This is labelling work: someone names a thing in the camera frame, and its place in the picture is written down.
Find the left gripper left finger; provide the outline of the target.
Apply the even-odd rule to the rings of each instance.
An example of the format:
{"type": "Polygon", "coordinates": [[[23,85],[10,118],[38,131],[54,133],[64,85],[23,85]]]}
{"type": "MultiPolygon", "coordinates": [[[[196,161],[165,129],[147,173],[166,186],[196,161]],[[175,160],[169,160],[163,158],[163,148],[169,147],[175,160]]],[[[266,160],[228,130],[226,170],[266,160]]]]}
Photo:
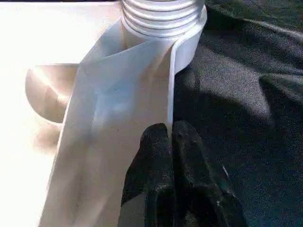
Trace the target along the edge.
{"type": "Polygon", "coordinates": [[[126,172],[120,226],[172,227],[175,205],[171,142],[165,124],[157,123],[142,133],[126,172]]]}

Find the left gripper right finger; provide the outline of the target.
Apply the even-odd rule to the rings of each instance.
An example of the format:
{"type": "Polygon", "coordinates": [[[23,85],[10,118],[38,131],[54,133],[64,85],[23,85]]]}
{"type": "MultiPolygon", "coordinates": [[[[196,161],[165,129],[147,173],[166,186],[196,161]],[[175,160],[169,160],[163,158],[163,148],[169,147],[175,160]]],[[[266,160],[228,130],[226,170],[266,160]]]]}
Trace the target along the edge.
{"type": "Polygon", "coordinates": [[[171,138],[181,223],[187,227],[246,227],[230,178],[197,130],[178,121],[171,138]]]}

